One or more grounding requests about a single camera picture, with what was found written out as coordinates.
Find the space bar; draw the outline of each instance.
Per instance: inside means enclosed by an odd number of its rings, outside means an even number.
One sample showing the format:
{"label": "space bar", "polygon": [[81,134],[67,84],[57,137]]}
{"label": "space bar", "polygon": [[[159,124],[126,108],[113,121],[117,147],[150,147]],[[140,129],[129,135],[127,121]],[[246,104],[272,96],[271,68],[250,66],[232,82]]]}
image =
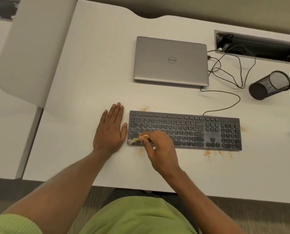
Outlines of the space bar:
{"label": "space bar", "polygon": [[174,145],[181,145],[182,142],[181,141],[173,141]]}

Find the green sleeve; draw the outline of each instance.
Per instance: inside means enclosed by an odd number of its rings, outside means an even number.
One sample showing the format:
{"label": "green sleeve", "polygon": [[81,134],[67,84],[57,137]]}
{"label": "green sleeve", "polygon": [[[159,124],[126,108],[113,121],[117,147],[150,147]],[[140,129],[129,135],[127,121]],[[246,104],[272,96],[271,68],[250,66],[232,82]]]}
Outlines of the green sleeve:
{"label": "green sleeve", "polygon": [[42,234],[31,220],[16,214],[0,215],[0,234]]}

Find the gray carpet floor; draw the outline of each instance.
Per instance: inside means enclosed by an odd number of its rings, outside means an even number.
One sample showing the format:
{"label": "gray carpet floor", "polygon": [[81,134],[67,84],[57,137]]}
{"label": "gray carpet floor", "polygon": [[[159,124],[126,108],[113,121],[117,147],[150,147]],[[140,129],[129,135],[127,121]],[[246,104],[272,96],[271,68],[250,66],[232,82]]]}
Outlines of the gray carpet floor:
{"label": "gray carpet floor", "polygon": [[[0,213],[37,188],[41,182],[0,179]],[[92,187],[69,234],[78,234],[102,206],[113,188]],[[210,197],[249,234],[290,234],[290,204]]]}

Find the black cable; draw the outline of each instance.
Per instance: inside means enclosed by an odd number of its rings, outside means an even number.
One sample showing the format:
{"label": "black cable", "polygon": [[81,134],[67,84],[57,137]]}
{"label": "black cable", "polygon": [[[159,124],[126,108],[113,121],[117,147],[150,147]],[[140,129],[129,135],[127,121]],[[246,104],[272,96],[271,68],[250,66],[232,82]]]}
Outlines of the black cable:
{"label": "black cable", "polygon": [[[248,51],[248,52],[249,52],[249,53],[254,57],[254,64],[253,64],[252,67],[248,70],[247,75],[246,75],[246,78],[245,78],[244,81],[243,81],[243,77],[242,77],[242,66],[241,66],[240,58],[239,58],[238,56],[234,55],[234,54],[230,54],[230,53],[228,53],[231,49],[233,49],[233,48],[235,48],[235,47],[239,47],[239,46],[243,47],[246,51]],[[229,74],[229,73],[226,72],[225,70],[221,69],[222,64],[221,64],[220,60],[221,60],[221,59],[222,59],[226,54],[227,54],[227,55],[231,55],[231,56],[235,56],[235,57],[238,58],[238,60],[239,60],[241,86],[239,86],[239,85],[237,84],[236,79],[235,79],[231,74]],[[220,59],[217,59],[217,58],[215,58],[215,57],[211,57],[210,59],[216,59],[217,61],[216,61],[216,63],[213,65],[212,69],[211,69],[211,70],[208,70],[208,71],[209,71],[209,77],[210,77],[210,75],[211,75],[211,73],[212,73],[215,77],[220,78],[220,79],[222,79],[222,80],[225,80],[225,81],[227,81],[227,82],[229,82],[229,83],[232,83],[233,85],[235,85],[235,86],[236,86],[237,88],[239,88],[239,89],[244,89],[244,88],[246,87],[246,82],[247,82],[247,78],[248,78],[249,72],[251,71],[251,69],[252,69],[252,68],[255,66],[255,64],[256,64],[256,56],[255,56],[251,51],[249,51],[249,50],[248,50],[244,45],[235,45],[235,46],[231,47],[229,50],[227,50],[227,51],[224,53],[224,55],[223,55]],[[217,75],[215,74],[215,72],[217,72],[217,71],[219,71],[219,70],[221,70],[221,71],[225,72],[226,74],[230,75],[230,76],[233,78],[233,80],[234,80],[235,83],[234,83],[234,82],[231,82],[231,81],[229,81],[229,80],[227,80],[227,79],[224,79],[224,78],[221,78],[221,77],[217,76]],[[239,100],[238,100],[235,104],[233,104],[232,106],[230,106],[230,107],[228,107],[228,108],[219,109],[219,110],[206,111],[206,112],[204,112],[204,113],[202,114],[203,116],[204,116],[204,114],[206,114],[207,112],[216,112],[216,111],[222,111],[222,110],[226,110],[226,109],[232,108],[233,106],[235,106],[236,104],[238,104],[238,103],[240,102],[240,100],[241,100],[241,97],[240,97],[238,94],[234,94],[234,93],[226,92],[226,91],[219,91],[219,90],[202,90],[202,88],[203,88],[203,87],[201,87],[201,89],[200,89],[201,92],[221,92],[221,93],[233,94],[233,95],[236,95],[236,96],[239,98]]]}

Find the closed silver laptop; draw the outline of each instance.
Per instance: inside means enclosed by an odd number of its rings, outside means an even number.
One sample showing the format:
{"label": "closed silver laptop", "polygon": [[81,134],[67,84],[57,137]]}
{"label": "closed silver laptop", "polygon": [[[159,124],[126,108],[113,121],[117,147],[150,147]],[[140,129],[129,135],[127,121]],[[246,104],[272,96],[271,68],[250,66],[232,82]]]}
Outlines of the closed silver laptop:
{"label": "closed silver laptop", "polygon": [[133,78],[209,86],[207,46],[138,36]]}

